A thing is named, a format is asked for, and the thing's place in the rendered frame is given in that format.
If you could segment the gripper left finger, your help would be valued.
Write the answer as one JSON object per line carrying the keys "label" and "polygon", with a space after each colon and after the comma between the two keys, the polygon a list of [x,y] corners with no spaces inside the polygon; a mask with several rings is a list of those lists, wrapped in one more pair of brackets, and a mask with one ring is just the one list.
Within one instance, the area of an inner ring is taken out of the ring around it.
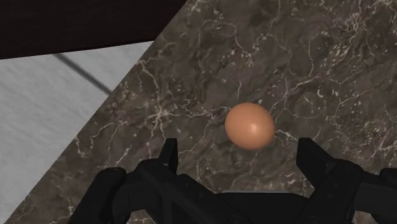
{"label": "gripper left finger", "polygon": [[158,158],[99,171],[67,224],[127,224],[145,210],[157,224],[248,224],[236,208],[186,174],[177,174],[178,141],[168,138]]}

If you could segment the dark cabinet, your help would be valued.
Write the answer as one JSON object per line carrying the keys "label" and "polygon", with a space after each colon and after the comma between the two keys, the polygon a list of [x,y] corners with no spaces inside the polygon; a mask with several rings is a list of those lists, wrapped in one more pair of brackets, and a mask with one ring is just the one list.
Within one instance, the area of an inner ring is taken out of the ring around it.
{"label": "dark cabinet", "polygon": [[187,0],[0,0],[0,59],[153,41]]}

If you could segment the brown egg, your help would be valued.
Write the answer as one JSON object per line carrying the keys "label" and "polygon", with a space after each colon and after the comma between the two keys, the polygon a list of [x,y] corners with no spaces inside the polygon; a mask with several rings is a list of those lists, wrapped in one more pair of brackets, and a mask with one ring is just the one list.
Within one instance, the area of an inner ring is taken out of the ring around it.
{"label": "brown egg", "polygon": [[275,136],[271,114],[259,104],[245,102],[234,106],[225,118],[226,134],[235,145],[246,150],[258,150]]}

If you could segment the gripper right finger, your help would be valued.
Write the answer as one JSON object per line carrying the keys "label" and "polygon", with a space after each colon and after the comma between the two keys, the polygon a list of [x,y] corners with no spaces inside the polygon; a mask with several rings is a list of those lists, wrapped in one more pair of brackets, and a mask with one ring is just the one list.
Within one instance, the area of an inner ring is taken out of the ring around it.
{"label": "gripper right finger", "polygon": [[397,168],[369,173],[308,137],[298,140],[296,165],[315,188],[296,224],[351,224],[356,211],[378,224],[397,224]]}

